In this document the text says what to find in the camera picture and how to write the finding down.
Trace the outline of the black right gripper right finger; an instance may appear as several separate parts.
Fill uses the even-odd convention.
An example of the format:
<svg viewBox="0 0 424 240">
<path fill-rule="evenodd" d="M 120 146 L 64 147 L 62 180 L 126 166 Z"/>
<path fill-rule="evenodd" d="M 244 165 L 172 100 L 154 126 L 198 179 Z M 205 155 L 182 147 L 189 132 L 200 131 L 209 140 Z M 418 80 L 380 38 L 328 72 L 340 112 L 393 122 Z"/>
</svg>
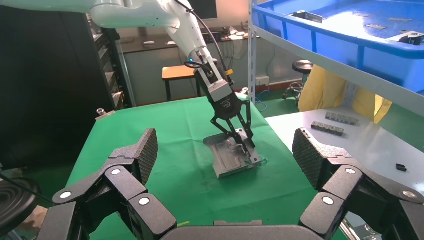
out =
<svg viewBox="0 0 424 240">
<path fill-rule="evenodd" d="M 379 175 L 345 149 L 322 144 L 298 128 L 293 157 L 317 194 L 299 224 L 331 239 L 347 213 L 360 216 L 384 240 L 424 237 L 424 197 L 418 191 Z"/>
</svg>

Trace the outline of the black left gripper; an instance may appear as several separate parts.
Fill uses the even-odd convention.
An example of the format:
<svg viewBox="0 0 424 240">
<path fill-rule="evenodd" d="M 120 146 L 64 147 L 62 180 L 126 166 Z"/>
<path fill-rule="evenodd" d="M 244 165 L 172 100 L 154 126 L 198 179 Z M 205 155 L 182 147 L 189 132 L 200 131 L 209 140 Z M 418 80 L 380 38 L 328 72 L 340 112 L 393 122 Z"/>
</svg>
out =
<svg viewBox="0 0 424 240">
<path fill-rule="evenodd" d="M 235 140 L 238 145 L 241 145 L 245 152 L 248 151 L 246 144 L 242 140 L 242 137 L 238 131 L 233 126 L 231 119 L 238 117 L 242 128 L 247 136 L 247 142 L 255 148 L 256 145 L 253 142 L 253 132 L 251 129 L 252 126 L 252 114 L 251 114 L 251 102 L 249 100 L 240 100 L 235 92 L 232 92 L 230 95 L 224 97 L 223 99 L 214 102 L 211 104 L 214 109 L 214 117 L 211 119 L 211 123 L 221 130 L 226 136 L 231 137 Z M 245 106 L 245 116 L 246 119 L 242 116 L 242 108 Z M 224 120 L 229 130 L 220 125 L 217 120 Z"/>
</svg>

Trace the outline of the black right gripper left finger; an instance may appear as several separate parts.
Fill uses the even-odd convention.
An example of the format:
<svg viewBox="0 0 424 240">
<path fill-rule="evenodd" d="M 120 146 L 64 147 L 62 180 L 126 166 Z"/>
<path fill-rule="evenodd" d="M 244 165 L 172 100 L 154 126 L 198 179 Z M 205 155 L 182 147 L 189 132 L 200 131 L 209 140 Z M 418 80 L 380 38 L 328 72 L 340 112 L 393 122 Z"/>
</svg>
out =
<svg viewBox="0 0 424 240">
<path fill-rule="evenodd" d="M 139 240 L 159 240 L 177 226 L 174 215 L 146 183 L 157 160 L 157 132 L 115 149 L 96 172 L 53 196 L 38 234 L 40 240 L 87 240 L 102 221 L 117 214 Z"/>
</svg>

